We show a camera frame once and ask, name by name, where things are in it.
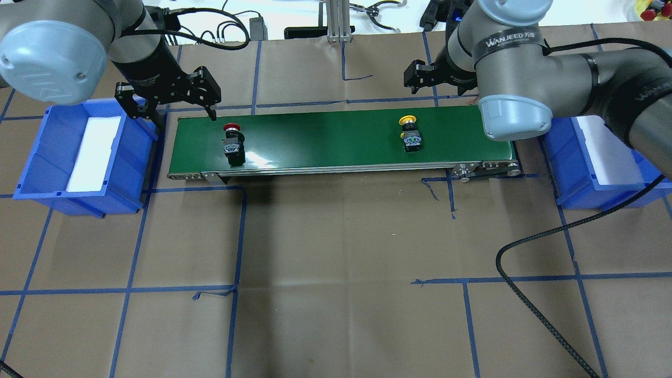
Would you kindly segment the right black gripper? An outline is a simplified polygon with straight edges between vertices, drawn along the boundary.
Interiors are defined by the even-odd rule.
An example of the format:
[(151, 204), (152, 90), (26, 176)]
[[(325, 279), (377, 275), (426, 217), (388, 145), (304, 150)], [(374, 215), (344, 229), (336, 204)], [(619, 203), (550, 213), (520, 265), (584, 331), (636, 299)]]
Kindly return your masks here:
[(434, 84), (444, 83), (456, 87), (459, 96), (478, 86), (477, 74), (458, 67), (449, 57), (447, 45), (442, 48), (434, 61)]

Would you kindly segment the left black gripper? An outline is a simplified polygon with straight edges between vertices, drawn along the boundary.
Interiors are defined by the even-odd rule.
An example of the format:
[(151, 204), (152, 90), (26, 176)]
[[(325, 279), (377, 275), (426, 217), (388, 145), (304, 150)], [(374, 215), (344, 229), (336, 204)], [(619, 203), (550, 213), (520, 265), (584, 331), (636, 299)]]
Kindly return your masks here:
[(156, 49), (136, 62), (112, 62), (132, 86), (134, 93), (146, 99), (138, 104), (132, 94), (121, 89), (118, 83), (115, 98), (125, 113), (131, 118), (151, 121), (160, 132), (165, 131), (165, 120), (158, 113), (158, 105), (186, 101), (204, 108), (211, 121), (217, 120), (215, 106), (221, 102), (221, 88), (205, 66), (199, 66), (187, 75), (177, 64), (167, 45)]

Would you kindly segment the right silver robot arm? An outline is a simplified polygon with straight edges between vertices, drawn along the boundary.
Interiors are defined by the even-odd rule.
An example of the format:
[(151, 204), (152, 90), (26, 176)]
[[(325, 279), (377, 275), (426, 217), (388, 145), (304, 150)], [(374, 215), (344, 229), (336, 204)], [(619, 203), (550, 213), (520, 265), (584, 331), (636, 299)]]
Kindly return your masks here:
[(533, 138), (553, 118), (597, 115), (670, 177), (670, 55), (657, 46), (554, 57), (538, 27), (551, 1), (475, 1), (432, 65), (478, 90), (485, 135)]

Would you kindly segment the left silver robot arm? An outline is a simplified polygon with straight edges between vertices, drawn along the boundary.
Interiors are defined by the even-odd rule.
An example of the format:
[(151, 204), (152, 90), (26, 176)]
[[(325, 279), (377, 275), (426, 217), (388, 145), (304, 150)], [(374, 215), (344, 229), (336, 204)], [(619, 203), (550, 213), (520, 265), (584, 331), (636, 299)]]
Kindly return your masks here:
[(2, 88), (33, 100), (89, 100), (112, 63), (114, 98), (131, 118), (160, 123), (158, 107), (187, 102), (216, 120), (221, 89), (206, 67), (183, 71), (141, 1), (14, 1), (2, 5)]

